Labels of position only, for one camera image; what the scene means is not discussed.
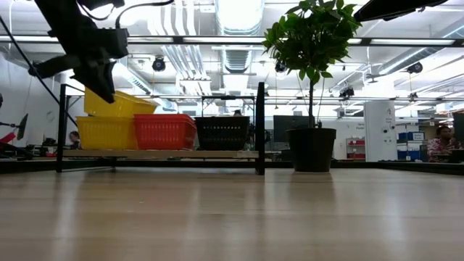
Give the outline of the black aluminium table frame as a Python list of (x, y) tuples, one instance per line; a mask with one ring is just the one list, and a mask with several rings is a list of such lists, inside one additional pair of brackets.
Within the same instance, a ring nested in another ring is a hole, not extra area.
[[(0, 161), (0, 174), (39, 172), (55, 170), (54, 160)], [(113, 160), (113, 159), (72, 159), (62, 163), (63, 170), (77, 170), (98, 167), (180, 167), (180, 168), (232, 168), (255, 169), (254, 162), (240, 161), (149, 161), (149, 160)], [(417, 162), (343, 162), (331, 163), (331, 169), (382, 169), (401, 170), (421, 173), (464, 176), (464, 164), (455, 163), (417, 163)]]

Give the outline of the rack with red bins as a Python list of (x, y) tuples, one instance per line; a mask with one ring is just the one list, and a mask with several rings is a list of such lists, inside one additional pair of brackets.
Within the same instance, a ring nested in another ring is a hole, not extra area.
[(347, 138), (347, 159), (348, 160), (365, 160), (365, 139), (359, 138)]

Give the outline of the black monitor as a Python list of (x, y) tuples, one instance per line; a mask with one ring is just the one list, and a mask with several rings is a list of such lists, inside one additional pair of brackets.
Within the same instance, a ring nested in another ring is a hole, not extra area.
[(273, 139), (275, 142), (287, 142), (287, 131), (295, 128), (307, 128), (309, 117), (301, 115), (274, 115)]

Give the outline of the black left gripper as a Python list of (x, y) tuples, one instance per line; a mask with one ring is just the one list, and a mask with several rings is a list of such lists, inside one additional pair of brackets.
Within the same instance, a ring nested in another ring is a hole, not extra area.
[(74, 70), (74, 79), (107, 103), (113, 103), (112, 71), (117, 59), (116, 30), (85, 30), (71, 37), (68, 45), (61, 43), (66, 54), (45, 62), (33, 62), (30, 75), (48, 78), (65, 70)]

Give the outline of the black shelf end post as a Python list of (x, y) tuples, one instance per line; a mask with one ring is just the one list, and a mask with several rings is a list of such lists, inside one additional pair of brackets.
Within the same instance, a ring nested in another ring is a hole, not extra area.
[(265, 174), (265, 83), (259, 82), (257, 88), (255, 115), (255, 149), (258, 158), (255, 160), (256, 174)]

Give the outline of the black background rig frame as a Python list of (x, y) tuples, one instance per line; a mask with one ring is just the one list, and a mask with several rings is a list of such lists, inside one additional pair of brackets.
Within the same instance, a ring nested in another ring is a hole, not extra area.
[(201, 116), (218, 117), (231, 116), (236, 110), (241, 112), (242, 116), (251, 113), (251, 120), (254, 121), (256, 115), (257, 99), (255, 96), (234, 96), (234, 95), (212, 95), (201, 97)]

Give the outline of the green leafy plant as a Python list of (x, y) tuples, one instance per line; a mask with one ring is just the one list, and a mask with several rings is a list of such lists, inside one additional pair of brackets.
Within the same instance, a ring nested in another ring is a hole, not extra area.
[(349, 40), (362, 25), (344, 0), (301, 0), (264, 32), (264, 52), (300, 80), (309, 80), (308, 128), (314, 128), (313, 91), (332, 78), (330, 65), (349, 56)]

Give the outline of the blue storage bin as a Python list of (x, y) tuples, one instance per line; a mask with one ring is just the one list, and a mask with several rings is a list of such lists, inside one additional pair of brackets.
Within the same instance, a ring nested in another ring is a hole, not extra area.
[(416, 131), (416, 132), (404, 132), (398, 134), (398, 143), (406, 143), (412, 141), (425, 141), (425, 133)]

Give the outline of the red and black equipment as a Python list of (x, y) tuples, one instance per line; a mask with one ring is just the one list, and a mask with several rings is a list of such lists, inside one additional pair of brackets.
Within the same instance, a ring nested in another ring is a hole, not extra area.
[(25, 148), (14, 145), (14, 142), (21, 141), (25, 136), (28, 114), (21, 119), (18, 124), (0, 122), (0, 127), (10, 127), (12, 131), (0, 138), (0, 160), (31, 160), (33, 153)]

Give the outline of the black plant pot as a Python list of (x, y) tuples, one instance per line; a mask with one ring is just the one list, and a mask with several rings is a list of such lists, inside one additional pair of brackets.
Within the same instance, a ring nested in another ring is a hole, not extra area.
[(297, 128), (286, 133), (296, 172), (327, 173), (330, 170), (336, 129)]

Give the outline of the white column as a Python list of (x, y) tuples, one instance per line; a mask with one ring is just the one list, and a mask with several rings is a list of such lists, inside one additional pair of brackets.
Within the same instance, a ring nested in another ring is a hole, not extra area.
[(397, 131), (393, 101), (364, 103), (367, 162), (397, 160)]

